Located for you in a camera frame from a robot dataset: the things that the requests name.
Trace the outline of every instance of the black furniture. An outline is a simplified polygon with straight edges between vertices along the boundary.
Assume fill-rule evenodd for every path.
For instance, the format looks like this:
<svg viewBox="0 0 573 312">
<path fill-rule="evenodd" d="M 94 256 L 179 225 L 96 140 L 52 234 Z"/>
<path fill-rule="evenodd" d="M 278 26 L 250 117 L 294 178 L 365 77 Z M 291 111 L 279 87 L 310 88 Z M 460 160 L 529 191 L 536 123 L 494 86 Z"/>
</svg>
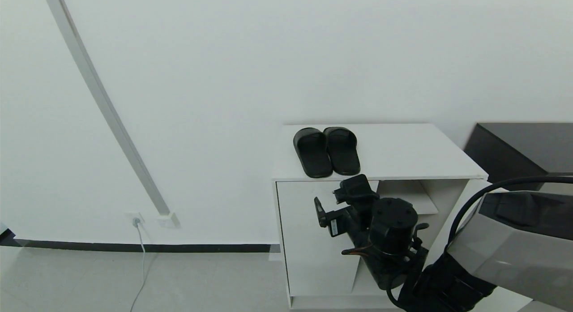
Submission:
<svg viewBox="0 0 573 312">
<path fill-rule="evenodd" d="M 573 123 L 478 123 L 465 153 L 491 183 L 532 175 L 573 175 Z M 539 190 L 543 184 L 507 187 Z"/>
</svg>

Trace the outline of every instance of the floor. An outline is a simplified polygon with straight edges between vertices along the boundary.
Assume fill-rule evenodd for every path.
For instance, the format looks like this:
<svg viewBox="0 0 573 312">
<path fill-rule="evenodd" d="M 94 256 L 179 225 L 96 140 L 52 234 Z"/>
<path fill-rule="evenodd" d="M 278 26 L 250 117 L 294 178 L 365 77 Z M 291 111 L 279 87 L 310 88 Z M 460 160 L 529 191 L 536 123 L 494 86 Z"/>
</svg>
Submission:
<svg viewBox="0 0 573 312">
<path fill-rule="evenodd" d="M 148 253 L 134 312 L 287 312 L 268 253 Z M 0 247 L 0 312 L 129 312 L 141 253 Z"/>
</svg>

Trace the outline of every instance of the gray cord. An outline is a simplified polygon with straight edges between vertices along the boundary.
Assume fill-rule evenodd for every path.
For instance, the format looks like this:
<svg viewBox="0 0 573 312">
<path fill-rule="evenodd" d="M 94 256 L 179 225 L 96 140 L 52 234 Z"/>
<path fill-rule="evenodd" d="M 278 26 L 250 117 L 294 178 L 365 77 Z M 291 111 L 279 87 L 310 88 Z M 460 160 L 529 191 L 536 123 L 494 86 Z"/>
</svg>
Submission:
<svg viewBox="0 0 573 312">
<path fill-rule="evenodd" d="M 135 226 L 135 228 L 137 228 L 137 233 L 139 234 L 139 243 L 141 244 L 141 250 L 143 251 L 143 259 L 141 260 L 141 270 L 143 272 L 143 283 L 141 284 L 141 288 L 139 288 L 139 292 L 137 292 L 137 295 L 135 296 L 135 299 L 133 300 L 133 303 L 131 304 L 131 309 L 129 310 L 129 312 L 133 312 L 133 307 L 135 306 L 135 302 L 137 301 L 137 298 L 139 297 L 141 290 L 143 290 L 143 286 L 145 286 L 145 280 L 147 279 L 147 277 L 145 277 L 145 247 L 143 247 L 143 239 L 141 238 L 141 231 L 139 231 L 139 223 L 140 222 L 141 222 L 141 220 L 139 220 L 138 218 L 133 219 L 133 226 Z"/>
</svg>

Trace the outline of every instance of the slipper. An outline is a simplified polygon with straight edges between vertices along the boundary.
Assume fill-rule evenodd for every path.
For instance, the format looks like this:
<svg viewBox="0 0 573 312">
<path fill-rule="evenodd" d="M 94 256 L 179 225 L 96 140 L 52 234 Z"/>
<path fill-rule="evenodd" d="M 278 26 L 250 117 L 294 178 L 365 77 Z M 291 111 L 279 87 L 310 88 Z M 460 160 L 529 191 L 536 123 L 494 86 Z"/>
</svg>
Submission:
<svg viewBox="0 0 573 312">
<path fill-rule="evenodd" d="M 356 135 L 344 127 L 328 127 L 324 130 L 328 141 L 328 155 L 334 171 L 339 175 L 360 173 L 360 160 L 356 152 Z"/>
<path fill-rule="evenodd" d="M 309 177 L 325 178 L 332 174 L 324 133 L 312 127 L 303 128 L 295 134 L 292 142 L 303 170 Z"/>
</svg>

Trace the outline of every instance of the wall socket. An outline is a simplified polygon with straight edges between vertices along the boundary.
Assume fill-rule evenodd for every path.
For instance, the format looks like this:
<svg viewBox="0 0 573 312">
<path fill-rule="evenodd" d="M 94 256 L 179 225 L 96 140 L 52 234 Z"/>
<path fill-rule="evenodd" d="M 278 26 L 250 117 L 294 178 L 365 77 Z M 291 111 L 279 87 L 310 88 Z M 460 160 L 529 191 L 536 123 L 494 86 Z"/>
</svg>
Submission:
<svg viewBox="0 0 573 312">
<path fill-rule="evenodd" d="M 129 219 L 130 225 L 133 225 L 133 218 L 139 218 L 139 220 L 141 220 L 142 224 L 145 222 L 145 220 L 143 220 L 143 217 L 141 216 L 141 214 L 139 212 L 126 212 L 125 216 L 127 219 Z"/>
</svg>

